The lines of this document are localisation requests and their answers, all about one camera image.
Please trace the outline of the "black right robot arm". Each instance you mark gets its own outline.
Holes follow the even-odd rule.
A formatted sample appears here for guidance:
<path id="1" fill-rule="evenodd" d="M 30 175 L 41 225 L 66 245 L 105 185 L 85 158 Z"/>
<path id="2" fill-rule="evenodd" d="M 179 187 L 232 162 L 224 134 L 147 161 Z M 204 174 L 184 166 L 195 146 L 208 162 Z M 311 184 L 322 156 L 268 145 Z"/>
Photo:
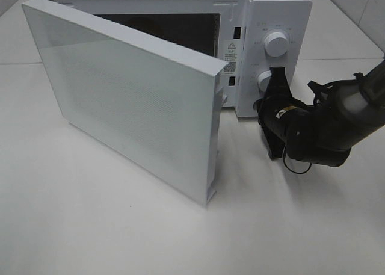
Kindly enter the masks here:
<path id="1" fill-rule="evenodd" d="M 384 63 L 354 79 L 310 81 L 308 105 L 293 97 L 284 67 L 272 67 L 253 104 L 271 159 L 340 167 L 357 143 L 384 126 Z"/>

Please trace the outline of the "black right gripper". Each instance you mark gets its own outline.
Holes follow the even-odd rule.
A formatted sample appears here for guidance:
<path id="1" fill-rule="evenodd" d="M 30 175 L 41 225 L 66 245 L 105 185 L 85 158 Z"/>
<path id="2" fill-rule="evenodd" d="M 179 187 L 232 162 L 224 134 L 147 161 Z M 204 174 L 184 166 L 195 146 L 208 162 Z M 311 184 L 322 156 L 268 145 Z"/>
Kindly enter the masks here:
<path id="1" fill-rule="evenodd" d="M 258 109 L 259 123 L 271 159 L 288 155 L 309 160 L 313 147 L 312 116 L 302 101 L 294 98 L 284 67 L 270 68 L 271 77 Z"/>

